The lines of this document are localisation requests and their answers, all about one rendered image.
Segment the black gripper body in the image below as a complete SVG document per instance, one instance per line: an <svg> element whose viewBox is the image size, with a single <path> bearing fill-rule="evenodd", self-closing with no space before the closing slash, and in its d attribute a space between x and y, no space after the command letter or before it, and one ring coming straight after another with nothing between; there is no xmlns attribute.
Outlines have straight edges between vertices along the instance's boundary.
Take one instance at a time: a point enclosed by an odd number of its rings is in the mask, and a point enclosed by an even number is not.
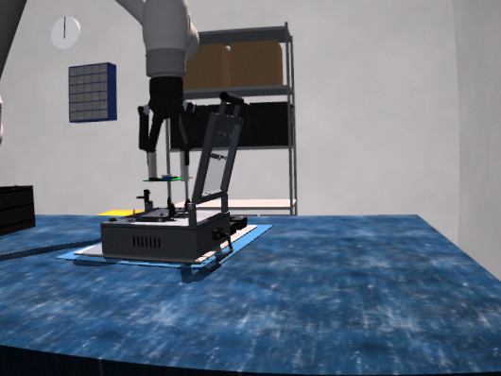
<svg viewBox="0 0 501 376"><path fill-rule="evenodd" d="M154 113L156 103L162 105L159 119L170 118L165 104L170 102L176 117L183 108L183 80L181 77L153 77L149 80L150 99L148 106Z"/></svg>

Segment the green circuit board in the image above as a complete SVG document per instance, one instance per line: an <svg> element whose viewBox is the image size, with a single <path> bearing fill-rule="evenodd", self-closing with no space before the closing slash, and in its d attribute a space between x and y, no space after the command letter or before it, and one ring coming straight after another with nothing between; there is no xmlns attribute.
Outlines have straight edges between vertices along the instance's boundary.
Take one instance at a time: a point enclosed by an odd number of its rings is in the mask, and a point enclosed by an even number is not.
<svg viewBox="0 0 501 376"><path fill-rule="evenodd" d="M161 179L159 178L148 178L148 181L175 181L180 180L181 176L173 178L171 174L162 175Z"/></svg>

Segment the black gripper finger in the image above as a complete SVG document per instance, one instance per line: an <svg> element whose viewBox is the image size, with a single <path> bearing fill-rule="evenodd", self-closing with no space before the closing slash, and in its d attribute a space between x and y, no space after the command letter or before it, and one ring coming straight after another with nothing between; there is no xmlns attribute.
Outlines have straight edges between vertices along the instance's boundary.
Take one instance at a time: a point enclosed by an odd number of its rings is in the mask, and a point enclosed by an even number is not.
<svg viewBox="0 0 501 376"><path fill-rule="evenodd" d="M167 102L165 104L181 148L180 149L181 181L189 181L189 167L188 167L190 163L189 151L190 149L198 146L196 120L195 120L195 111L197 104L193 102L183 101L182 105L184 106L185 110L187 138L181 122L181 115L179 114L176 117L172 104L170 102Z"/></svg>
<svg viewBox="0 0 501 376"><path fill-rule="evenodd" d="M148 106L148 104L146 104L145 106L138 107L138 112L140 116L139 149L142 149L147 153L147 166L148 166L149 178L157 178L156 145L158 142L162 123L164 122L164 119L159 120L161 107L162 105L160 103L155 104L149 136L148 136L148 128L149 128L150 107Z"/></svg>

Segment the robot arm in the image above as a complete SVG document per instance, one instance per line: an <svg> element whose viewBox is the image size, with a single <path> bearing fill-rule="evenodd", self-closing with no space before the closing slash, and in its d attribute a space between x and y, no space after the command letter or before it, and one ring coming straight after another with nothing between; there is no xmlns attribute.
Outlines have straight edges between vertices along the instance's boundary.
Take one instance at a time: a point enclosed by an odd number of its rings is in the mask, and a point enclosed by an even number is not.
<svg viewBox="0 0 501 376"><path fill-rule="evenodd" d="M0 0L0 79L26 1ZM147 76L185 76L186 62L199 48L199 35L190 22L186 0L115 1L143 27Z"/></svg>

